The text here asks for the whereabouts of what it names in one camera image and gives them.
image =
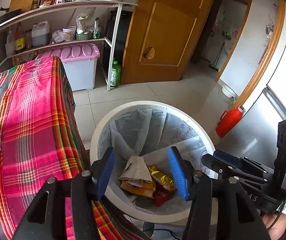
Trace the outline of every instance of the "green bottle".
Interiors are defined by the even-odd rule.
[[[121,66],[118,64],[117,61],[113,61],[111,87],[117,87],[119,85],[120,77],[121,77]]]

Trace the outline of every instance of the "human hand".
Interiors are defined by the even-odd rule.
[[[278,214],[274,213],[274,214],[265,214],[262,217],[263,223],[266,226],[266,228],[272,225],[272,223],[274,222],[277,216]],[[286,229],[286,215],[281,214],[278,221],[269,230],[269,235],[270,235],[271,240],[278,240],[285,232],[285,229]]]

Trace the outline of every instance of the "plaid tablecloth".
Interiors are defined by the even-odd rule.
[[[0,74],[0,239],[11,239],[48,177],[69,179],[89,166],[74,107],[57,57],[30,61]],[[112,216],[101,202],[95,202],[93,210],[102,239],[146,237],[131,233],[135,227],[120,212],[117,218]],[[74,239],[70,199],[66,228],[68,239]]]

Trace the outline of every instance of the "black cable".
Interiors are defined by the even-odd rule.
[[[143,232],[146,232],[146,231],[150,231],[150,230],[154,230],[154,231],[156,231],[156,230],[159,230],[159,231],[166,231],[166,232],[169,232],[170,234],[171,234],[171,236],[173,237],[173,238],[175,238],[176,240],[182,240],[182,239],[180,239],[180,238],[177,238],[174,234],[173,234],[173,232],[171,231],[171,230],[168,230],[168,229],[147,229],[147,230],[144,230]]]
[[[286,199],[283,201],[282,206],[280,208],[279,214],[277,215],[276,219],[273,221],[273,223],[268,227],[268,231],[275,225],[275,223],[278,221],[278,219],[280,218],[282,211],[284,209],[284,206],[286,204]]]

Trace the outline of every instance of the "refrigerator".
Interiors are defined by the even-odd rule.
[[[216,145],[234,156],[248,157],[274,168],[278,123],[286,119],[286,46],[260,96],[241,121]]]

